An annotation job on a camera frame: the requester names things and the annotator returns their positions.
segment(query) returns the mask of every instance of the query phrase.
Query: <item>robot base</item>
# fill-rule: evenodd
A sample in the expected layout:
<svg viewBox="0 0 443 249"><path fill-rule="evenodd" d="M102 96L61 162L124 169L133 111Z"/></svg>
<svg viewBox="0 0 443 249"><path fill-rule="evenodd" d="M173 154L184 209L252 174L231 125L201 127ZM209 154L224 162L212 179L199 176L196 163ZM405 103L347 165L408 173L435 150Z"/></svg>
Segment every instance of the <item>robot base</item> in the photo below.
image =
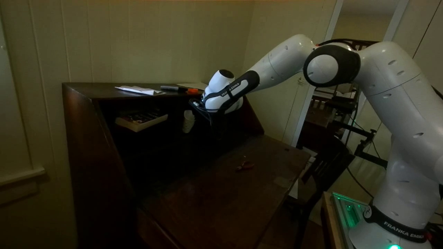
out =
<svg viewBox="0 0 443 249"><path fill-rule="evenodd" d="M350 230L347 235L356 249L432 249L428 241L423 244L405 241L385 231L378 224L364 220Z"/></svg>

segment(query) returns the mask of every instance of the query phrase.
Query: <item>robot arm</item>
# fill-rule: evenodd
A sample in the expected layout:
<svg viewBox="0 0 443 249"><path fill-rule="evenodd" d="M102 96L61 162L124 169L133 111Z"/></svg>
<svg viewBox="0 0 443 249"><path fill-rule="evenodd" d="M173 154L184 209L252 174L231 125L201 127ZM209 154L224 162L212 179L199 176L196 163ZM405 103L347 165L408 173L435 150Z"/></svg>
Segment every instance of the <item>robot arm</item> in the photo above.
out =
<svg viewBox="0 0 443 249"><path fill-rule="evenodd" d="M313 86L356 82L392 133L385 180L361 226L349 233L354 248L430 248L423 230L440 202L443 184L443 103L414 60L394 43L353 51L343 43L317 47L296 35L237 79L219 71L202 101L192 107L208 119L228 114L241 107L245 94L278 85L302 69Z"/></svg>

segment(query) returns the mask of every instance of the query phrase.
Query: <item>dark wooden cabinet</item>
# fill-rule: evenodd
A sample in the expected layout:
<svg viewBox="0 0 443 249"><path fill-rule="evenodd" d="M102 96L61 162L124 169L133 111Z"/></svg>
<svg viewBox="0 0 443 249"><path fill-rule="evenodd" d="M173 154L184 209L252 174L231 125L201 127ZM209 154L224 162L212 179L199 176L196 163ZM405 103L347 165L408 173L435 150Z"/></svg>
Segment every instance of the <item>dark wooden cabinet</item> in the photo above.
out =
<svg viewBox="0 0 443 249"><path fill-rule="evenodd" d="M195 114L183 133L192 97L115 86L62 85L79 248L256 246L307 155L263 136L248 101L212 123ZM115 125L138 107L167 120L138 133Z"/></svg>

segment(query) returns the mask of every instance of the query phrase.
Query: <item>book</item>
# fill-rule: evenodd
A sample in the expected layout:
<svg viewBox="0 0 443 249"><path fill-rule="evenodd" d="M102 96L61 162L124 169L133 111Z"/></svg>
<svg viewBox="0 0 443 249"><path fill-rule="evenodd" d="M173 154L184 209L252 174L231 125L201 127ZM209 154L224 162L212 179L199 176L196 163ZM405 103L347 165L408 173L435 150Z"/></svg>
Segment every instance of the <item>book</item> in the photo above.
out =
<svg viewBox="0 0 443 249"><path fill-rule="evenodd" d="M159 109L126 109L120 111L119 116L115 119L115 125L138 133L165 120L167 120L167 114Z"/></svg>

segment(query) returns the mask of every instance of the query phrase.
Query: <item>green light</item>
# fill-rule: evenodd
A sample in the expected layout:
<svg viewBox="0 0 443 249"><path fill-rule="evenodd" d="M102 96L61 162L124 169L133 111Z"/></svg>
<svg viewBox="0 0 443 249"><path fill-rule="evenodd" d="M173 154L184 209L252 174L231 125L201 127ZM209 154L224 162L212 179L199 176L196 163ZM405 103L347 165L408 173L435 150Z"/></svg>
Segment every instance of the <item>green light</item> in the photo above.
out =
<svg viewBox="0 0 443 249"><path fill-rule="evenodd" d="M401 249L399 245L390 245L389 249Z"/></svg>

